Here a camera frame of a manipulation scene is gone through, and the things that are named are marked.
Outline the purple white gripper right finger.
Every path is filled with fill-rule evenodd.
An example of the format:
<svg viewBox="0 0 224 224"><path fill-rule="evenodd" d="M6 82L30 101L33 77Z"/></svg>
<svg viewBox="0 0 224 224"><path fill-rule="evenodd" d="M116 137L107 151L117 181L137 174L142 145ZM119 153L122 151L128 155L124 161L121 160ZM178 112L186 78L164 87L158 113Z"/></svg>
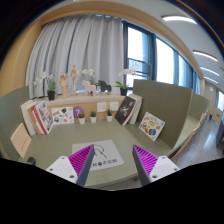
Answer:
<svg viewBox="0 0 224 224"><path fill-rule="evenodd" d="M167 156L156 156L138 145L133 145L132 155L143 186L179 171Z"/></svg>

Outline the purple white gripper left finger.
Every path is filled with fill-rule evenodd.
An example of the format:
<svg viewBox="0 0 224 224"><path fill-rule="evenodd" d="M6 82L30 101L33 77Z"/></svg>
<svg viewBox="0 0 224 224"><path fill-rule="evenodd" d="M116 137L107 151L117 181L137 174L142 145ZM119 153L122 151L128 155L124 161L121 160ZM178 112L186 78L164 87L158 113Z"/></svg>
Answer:
<svg viewBox="0 0 224 224"><path fill-rule="evenodd" d="M81 187L85 186L94 157L94 145L91 144L71 156L60 156L47 171Z"/></svg>

